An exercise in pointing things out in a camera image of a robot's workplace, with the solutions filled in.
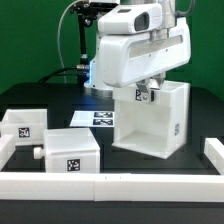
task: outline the white foam block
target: white foam block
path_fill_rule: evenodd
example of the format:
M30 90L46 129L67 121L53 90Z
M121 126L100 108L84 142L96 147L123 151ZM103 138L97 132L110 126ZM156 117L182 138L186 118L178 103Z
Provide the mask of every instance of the white foam block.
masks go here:
M2 170L14 152L15 137L13 135L3 135L0 138L0 170Z
M217 138L206 138L204 153L218 172L224 175L224 145Z
M94 175L0 173L0 199L94 200Z

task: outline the white robot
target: white robot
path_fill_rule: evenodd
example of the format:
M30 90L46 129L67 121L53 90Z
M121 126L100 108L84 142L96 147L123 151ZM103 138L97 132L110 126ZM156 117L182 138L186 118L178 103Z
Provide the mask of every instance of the white robot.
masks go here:
M175 0L73 5L85 26L97 20L96 56L85 89L100 96L113 92L116 147L167 158L186 143L189 84L164 80L166 71L189 62L185 16L195 0L186 12L175 5Z

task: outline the green wall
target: green wall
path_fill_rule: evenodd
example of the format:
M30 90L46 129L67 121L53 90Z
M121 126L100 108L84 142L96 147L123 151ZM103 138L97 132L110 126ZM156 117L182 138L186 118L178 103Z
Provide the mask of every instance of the green wall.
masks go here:
M37 82L60 68L57 53L57 26L71 0L1 0L0 12L0 93L20 82ZM178 0L178 9L189 1ZM168 79L205 87L224 99L224 2L197 0L191 29L192 58L188 65L168 73ZM94 27L87 30L90 58L95 52ZM79 62L77 18L67 15L62 28L65 66Z

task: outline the black tabletop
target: black tabletop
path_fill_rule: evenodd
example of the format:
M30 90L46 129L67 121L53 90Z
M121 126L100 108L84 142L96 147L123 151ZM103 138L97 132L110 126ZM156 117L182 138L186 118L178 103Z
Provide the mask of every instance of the black tabletop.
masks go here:
M75 110L110 111L112 99L86 95L74 84L23 83L0 95L0 119L7 109L48 111L48 128L68 128ZM192 88L187 144L168 159L112 147L113 128L91 128L101 154L102 173L218 175L204 156L206 137L223 142L224 102L209 91ZM20 146L3 171L45 172L31 146ZM222 203L0 201L1 223L220 223Z

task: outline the small white box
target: small white box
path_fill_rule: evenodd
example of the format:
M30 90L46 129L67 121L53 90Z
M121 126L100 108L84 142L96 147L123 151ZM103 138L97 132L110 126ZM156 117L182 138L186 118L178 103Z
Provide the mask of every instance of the small white box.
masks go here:
M13 135L3 135L0 138L0 170L8 162L15 152L15 137Z
M2 135L15 136L16 145L43 144L43 131L47 129L47 110L10 110L0 123Z
M45 130L44 151L34 149L35 158L42 155L49 173L100 171L100 148L89 128Z
M163 159L186 143L189 84L165 81L155 100L141 102L136 85L114 88L113 146Z

